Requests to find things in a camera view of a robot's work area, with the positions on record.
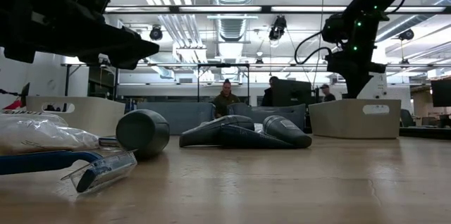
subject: camera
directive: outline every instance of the camera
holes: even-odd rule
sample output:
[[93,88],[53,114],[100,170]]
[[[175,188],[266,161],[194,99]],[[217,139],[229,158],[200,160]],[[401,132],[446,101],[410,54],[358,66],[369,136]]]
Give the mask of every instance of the camera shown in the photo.
[[161,26],[160,25],[153,25],[152,26],[152,31],[150,32],[150,39],[153,41],[158,41],[161,40],[161,38],[163,38],[163,33],[161,31]]

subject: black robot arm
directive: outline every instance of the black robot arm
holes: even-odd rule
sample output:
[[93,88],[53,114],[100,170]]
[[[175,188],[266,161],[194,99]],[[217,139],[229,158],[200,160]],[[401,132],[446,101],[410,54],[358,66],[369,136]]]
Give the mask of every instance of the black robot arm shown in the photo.
[[394,1],[353,0],[343,13],[326,20],[321,31],[324,41],[342,48],[342,51],[326,56],[328,71],[346,79],[349,98],[357,97],[372,78],[370,72],[385,72],[385,65],[372,63],[371,57],[378,24],[389,20],[385,10]]

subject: table surface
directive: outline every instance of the table surface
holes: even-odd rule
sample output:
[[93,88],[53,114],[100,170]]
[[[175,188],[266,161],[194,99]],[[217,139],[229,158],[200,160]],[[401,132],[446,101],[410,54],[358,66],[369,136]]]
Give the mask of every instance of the table surface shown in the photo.
[[5,223],[449,223],[451,142],[315,137],[310,149],[179,149],[91,195],[75,168],[0,177]]

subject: woman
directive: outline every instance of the woman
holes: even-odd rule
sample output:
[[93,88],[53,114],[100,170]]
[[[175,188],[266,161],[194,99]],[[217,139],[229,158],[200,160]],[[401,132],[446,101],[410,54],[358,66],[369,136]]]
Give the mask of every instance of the woman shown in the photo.
[[216,118],[227,115],[227,105],[240,102],[240,99],[232,94],[232,84],[230,80],[225,80],[223,83],[223,90],[214,99],[213,104],[216,106]]

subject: white wall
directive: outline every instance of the white wall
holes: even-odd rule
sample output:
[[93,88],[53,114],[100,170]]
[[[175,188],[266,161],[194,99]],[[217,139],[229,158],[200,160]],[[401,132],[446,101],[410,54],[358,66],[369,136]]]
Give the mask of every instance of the white wall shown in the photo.
[[[20,92],[30,82],[30,95],[64,95],[66,68],[61,66],[62,56],[37,52],[35,62],[29,64],[5,58],[3,51],[0,48],[0,88],[8,92]],[[70,77],[69,96],[87,95],[87,70],[89,69],[80,68]],[[14,100],[14,96],[0,94],[0,108]]]

